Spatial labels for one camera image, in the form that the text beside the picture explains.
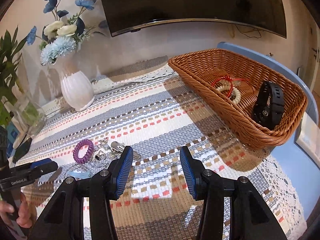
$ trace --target purple coil hair tie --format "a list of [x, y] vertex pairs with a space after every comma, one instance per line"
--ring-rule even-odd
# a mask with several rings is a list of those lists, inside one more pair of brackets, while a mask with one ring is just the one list
[[[88, 145], [87, 153], [84, 155], [83, 158], [79, 158], [79, 150], [82, 146], [85, 146], [85, 145]], [[92, 154], [93, 154], [93, 142], [88, 139], [84, 139], [81, 142], [79, 142], [75, 147], [75, 149], [73, 150], [73, 158], [79, 164], [87, 163], [90, 160]]]

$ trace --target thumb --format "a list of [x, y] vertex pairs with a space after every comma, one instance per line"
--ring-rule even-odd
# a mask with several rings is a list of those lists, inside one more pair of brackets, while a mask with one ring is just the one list
[[13, 213], [14, 212], [14, 208], [12, 205], [8, 204], [5, 201], [0, 201], [0, 212], [7, 212], [7, 213]]

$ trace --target blue table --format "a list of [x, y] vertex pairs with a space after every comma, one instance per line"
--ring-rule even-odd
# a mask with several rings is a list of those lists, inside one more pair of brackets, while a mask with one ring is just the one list
[[[273, 58], [228, 42], [220, 42], [220, 49], [231, 50], [258, 61], [300, 85], [308, 98], [307, 114], [318, 124], [318, 108], [315, 99], [305, 83], [290, 69], [283, 66]], [[304, 218], [308, 219], [320, 196], [320, 169], [309, 156], [294, 142], [293, 135], [284, 145], [275, 147], [271, 154], [279, 162], [282, 170], [290, 178], [296, 188], [300, 203], [304, 210]]]

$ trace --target human hand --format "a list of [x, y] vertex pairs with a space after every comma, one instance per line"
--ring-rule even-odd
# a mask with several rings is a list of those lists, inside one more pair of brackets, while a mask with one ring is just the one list
[[[18, 211], [19, 217], [17, 218], [17, 224], [22, 228], [30, 228], [32, 226], [32, 221], [30, 219], [31, 213], [28, 208], [26, 196], [22, 192], [20, 194], [20, 200], [21, 200], [21, 205]], [[14, 209], [12, 205], [8, 204], [5, 201], [0, 201], [0, 216], [7, 226], [12, 225], [12, 222], [8, 218], [7, 213], [13, 213], [13, 212], [14, 212]]]

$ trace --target white bead bracelet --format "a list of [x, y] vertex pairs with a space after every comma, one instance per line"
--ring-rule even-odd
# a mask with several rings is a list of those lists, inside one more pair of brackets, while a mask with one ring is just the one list
[[[220, 87], [217, 88], [217, 90], [218, 90], [219, 92], [222, 92], [222, 91], [224, 91], [224, 90], [230, 90], [230, 85], [220, 86]], [[237, 88], [235, 88], [235, 87], [233, 87], [233, 91], [234, 91], [234, 93], [236, 94], [236, 98], [233, 99], [232, 102], [233, 102], [235, 105], [237, 105], [237, 104], [240, 102], [241, 93], [240, 93], [240, 91], [239, 91]]]

